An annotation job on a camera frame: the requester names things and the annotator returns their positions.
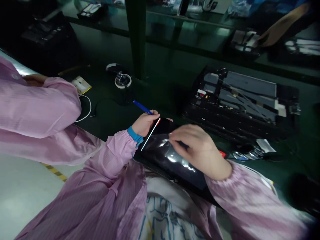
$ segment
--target gray floor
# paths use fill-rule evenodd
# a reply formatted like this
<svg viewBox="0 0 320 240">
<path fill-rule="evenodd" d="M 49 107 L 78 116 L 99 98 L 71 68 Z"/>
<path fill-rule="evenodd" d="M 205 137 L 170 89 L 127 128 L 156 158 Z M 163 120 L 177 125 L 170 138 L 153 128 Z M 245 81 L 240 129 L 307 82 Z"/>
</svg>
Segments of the gray floor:
<svg viewBox="0 0 320 240">
<path fill-rule="evenodd" d="M 55 166 L 69 177 L 79 166 Z M 58 194 L 64 182 L 43 165 L 0 154 L 0 239 L 12 240 Z"/>
</svg>

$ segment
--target hand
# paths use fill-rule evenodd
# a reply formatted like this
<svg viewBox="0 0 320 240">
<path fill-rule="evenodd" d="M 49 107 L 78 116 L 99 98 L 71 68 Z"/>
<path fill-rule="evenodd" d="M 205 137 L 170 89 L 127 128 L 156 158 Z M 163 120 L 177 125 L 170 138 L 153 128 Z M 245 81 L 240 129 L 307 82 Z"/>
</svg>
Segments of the hand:
<svg viewBox="0 0 320 240">
<path fill-rule="evenodd" d="M 174 150 L 193 166 L 213 180 L 224 180 L 232 173 L 231 164 L 226 161 L 211 137 L 197 125 L 184 125 L 169 134 Z M 188 145 L 186 150 L 178 141 Z"/>
<path fill-rule="evenodd" d="M 30 87 L 42 87 L 48 77 L 40 74 L 31 74 L 23 77 Z"/>
<path fill-rule="evenodd" d="M 160 117 L 160 114 L 156 110 L 151 110 L 153 115 L 143 113 L 135 122 L 132 124 L 132 130 L 140 135 L 141 137 L 147 136 L 150 127 L 153 125 L 154 120 Z"/>
<path fill-rule="evenodd" d="M 310 3 L 306 2 L 280 18 L 264 34 L 260 36 L 259 40 L 262 40 L 265 37 L 267 38 L 261 46 L 268 47 L 275 44 L 292 26 L 292 24 L 306 14 L 309 9 Z"/>
</svg>

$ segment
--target blue pen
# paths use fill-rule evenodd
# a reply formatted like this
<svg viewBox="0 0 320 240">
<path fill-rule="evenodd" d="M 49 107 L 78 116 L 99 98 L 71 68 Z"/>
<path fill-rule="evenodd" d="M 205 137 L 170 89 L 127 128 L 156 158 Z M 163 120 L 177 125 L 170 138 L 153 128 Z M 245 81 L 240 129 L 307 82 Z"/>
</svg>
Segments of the blue pen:
<svg viewBox="0 0 320 240">
<path fill-rule="evenodd" d="M 137 105 L 142 111 L 145 111 L 146 113 L 149 113 L 150 115 L 153 115 L 152 112 L 150 112 L 145 106 L 142 104 L 138 103 L 136 100 L 133 100 L 133 103 Z"/>
</svg>

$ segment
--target shelf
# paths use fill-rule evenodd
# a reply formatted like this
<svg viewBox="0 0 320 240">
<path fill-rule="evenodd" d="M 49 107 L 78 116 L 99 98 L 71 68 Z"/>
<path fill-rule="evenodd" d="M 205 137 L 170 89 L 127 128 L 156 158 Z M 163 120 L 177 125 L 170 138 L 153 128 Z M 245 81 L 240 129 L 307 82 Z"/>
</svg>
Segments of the shelf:
<svg viewBox="0 0 320 240">
<path fill-rule="evenodd" d="M 86 2 L 71 1 L 61 8 L 72 23 L 129 37 L 126 10 L 124 6 L 109 6 L 108 13 L 99 22 L 93 23 L 78 19 L 77 13 L 86 6 Z M 319 71 L 290 65 L 269 62 L 266 54 L 250 61 L 232 57 L 222 52 L 223 46 L 236 26 L 241 26 L 241 19 L 227 19 L 218 13 L 201 13 L 198 19 L 165 15 L 159 8 L 148 7 L 146 12 L 146 42 L 172 48 L 242 67 L 271 73 L 281 77 L 320 85 Z"/>
</svg>

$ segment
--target blue cuff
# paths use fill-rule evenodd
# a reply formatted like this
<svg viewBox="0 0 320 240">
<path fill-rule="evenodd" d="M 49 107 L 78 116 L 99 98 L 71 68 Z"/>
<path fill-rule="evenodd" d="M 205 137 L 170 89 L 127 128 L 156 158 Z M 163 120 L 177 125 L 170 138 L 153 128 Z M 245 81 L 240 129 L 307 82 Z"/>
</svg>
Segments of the blue cuff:
<svg viewBox="0 0 320 240">
<path fill-rule="evenodd" d="M 129 133 L 129 135 L 133 138 L 133 140 L 135 142 L 138 142 L 137 145 L 136 145 L 136 147 L 138 147 L 143 142 L 143 137 L 141 137 L 140 135 L 136 134 L 133 131 L 132 126 L 130 126 L 127 131 Z"/>
</svg>

